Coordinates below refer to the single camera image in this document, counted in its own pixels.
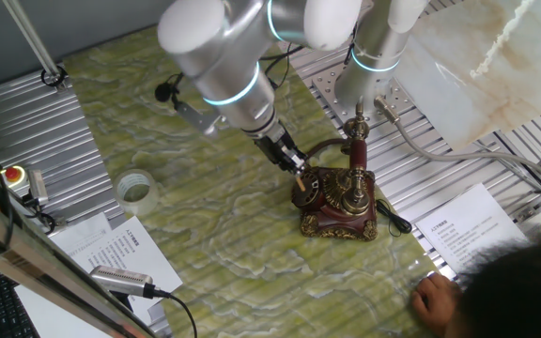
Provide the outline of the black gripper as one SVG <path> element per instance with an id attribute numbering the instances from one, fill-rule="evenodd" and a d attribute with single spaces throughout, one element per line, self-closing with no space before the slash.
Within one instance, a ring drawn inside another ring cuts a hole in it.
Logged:
<path id="1" fill-rule="evenodd" d="M 299 176 L 307 167 L 306 155 L 296 146 L 282 122 L 278 122 L 255 145 L 281 170 Z"/>

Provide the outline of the person bare hand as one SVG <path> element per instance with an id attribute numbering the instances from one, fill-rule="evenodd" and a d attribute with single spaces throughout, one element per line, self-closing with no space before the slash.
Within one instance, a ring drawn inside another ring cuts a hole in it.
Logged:
<path id="1" fill-rule="evenodd" d="M 422 323 L 438 337 L 445 337 L 461 295 L 457 283 L 434 272 L 417 284 L 410 303 Z"/>

